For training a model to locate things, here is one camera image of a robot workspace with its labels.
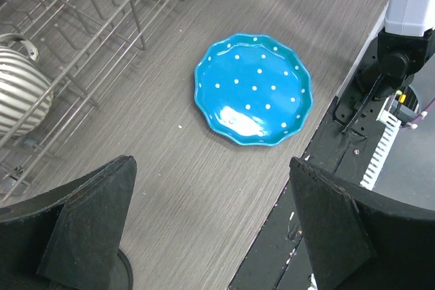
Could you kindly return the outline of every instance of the purple cable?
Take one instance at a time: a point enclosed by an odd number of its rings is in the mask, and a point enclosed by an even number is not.
[[[427,113],[429,113],[429,110],[435,105],[435,98],[432,99],[432,101],[429,102],[429,104],[426,106],[426,108],[423,109],[422,112],[426,111]],[[421,113],[415,117],[414,119],[412,119],[409,123],[407,123],[405,126],[403,126],[402,129],[408,129],[411,127],[412,124],[415,124],[417,122],[419,122],[420,120],[423,119],[423,116],[421,115]]]

